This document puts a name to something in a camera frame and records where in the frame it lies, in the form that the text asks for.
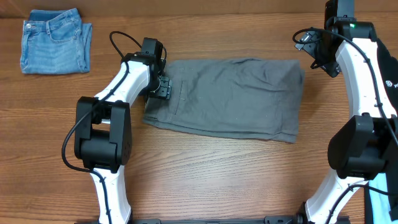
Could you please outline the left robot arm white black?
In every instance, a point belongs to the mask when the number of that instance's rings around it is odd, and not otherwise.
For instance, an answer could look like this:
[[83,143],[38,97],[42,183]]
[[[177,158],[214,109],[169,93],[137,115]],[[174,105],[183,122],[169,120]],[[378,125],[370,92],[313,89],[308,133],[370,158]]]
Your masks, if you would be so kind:
[[130,107],[137,97],[168,100],[167,51],[157,39],[144,38],[140,51],[121,56],[121,67],[94,97],[81,97],[72,127],[74,153],[95,183],[100,215],[97,223],[131,223],[124,168],[132,149]]

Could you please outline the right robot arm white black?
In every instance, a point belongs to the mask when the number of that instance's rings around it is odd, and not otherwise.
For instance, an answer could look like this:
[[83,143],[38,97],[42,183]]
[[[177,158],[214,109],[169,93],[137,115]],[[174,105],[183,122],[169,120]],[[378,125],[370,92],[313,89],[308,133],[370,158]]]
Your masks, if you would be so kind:
[[312,68],[342,74],[349,102],[348,122],[328,145],[330,170],[293,223],[348,223],[343,207],[360,188],[397,160],[397,111],[379,68],[381,50],[374,25],[359,22],[354,2],[328,1],[321,29],[302,29],[295,46],[313,57]]

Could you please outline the grey shorts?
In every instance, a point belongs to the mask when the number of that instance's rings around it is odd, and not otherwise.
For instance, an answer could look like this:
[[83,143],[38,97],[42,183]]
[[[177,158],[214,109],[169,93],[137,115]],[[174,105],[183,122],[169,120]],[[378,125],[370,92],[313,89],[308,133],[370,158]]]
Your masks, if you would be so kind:
[[150,98],[143,122],[234,139],[295,143],[305,72],[298,60],[176,60],[169,100]]

